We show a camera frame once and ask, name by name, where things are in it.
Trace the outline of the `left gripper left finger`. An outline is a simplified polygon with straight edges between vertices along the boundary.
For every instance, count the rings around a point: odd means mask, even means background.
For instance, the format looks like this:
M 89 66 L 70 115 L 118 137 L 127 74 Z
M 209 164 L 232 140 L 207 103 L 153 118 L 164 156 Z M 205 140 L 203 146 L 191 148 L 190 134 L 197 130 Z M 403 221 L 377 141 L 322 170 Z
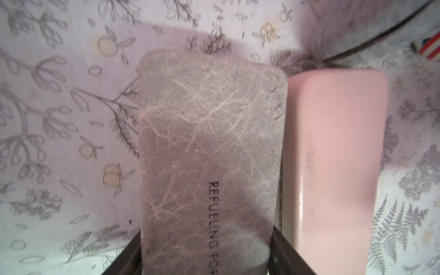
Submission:
M 140 232 L 130 241 L 103 275 L 141 275 L 142 251 Z

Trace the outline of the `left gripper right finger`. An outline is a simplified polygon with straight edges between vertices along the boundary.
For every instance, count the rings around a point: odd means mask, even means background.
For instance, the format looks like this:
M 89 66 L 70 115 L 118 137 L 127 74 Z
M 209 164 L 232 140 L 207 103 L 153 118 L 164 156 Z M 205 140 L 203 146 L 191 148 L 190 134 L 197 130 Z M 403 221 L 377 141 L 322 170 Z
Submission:
M 275 226 L 270 242 L 270 275 L 316 275 Z

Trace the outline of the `pink case black glasses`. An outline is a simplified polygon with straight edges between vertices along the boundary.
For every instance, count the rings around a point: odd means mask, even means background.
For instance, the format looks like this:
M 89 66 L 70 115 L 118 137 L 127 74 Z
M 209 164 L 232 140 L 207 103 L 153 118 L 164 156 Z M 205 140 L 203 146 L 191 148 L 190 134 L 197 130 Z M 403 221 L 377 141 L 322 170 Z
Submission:
M 281 232 L 317 275 L 366 272 L 387 101 L 374 69 L 288 80 Z

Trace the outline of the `grey case with red glasses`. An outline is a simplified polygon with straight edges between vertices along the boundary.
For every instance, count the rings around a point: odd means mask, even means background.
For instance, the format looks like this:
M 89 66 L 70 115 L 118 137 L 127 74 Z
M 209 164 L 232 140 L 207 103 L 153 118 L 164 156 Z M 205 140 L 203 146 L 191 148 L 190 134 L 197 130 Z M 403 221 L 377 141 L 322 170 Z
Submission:
M 154 50 L 139 75 L 145 275 L 264 275 L 288 80 L 279 68 Z

